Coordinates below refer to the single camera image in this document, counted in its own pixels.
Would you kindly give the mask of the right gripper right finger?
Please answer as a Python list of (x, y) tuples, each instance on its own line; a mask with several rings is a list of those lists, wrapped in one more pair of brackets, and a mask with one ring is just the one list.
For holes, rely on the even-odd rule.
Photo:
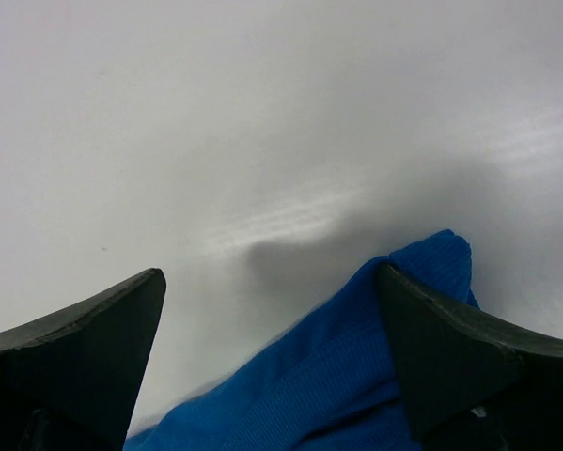
[(425, 450), (563, 450), (563, 340), (389, 264), (378, 304), (412, 438)]

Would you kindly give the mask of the blue tank top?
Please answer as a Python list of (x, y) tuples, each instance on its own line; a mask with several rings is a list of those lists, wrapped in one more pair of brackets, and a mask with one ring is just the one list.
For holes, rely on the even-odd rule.
[(128, 450), (416, 450), (377, 305), (384, 263), (475, 305), (469, 243), (437, 232), (361, 267), (209, 392), (129, 438)]

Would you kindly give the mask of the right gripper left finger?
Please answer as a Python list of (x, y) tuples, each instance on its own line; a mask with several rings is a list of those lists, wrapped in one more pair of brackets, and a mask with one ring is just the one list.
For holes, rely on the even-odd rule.
[(0, 450), (120, 450), (166, 282), (143, 271), (0, 333)]

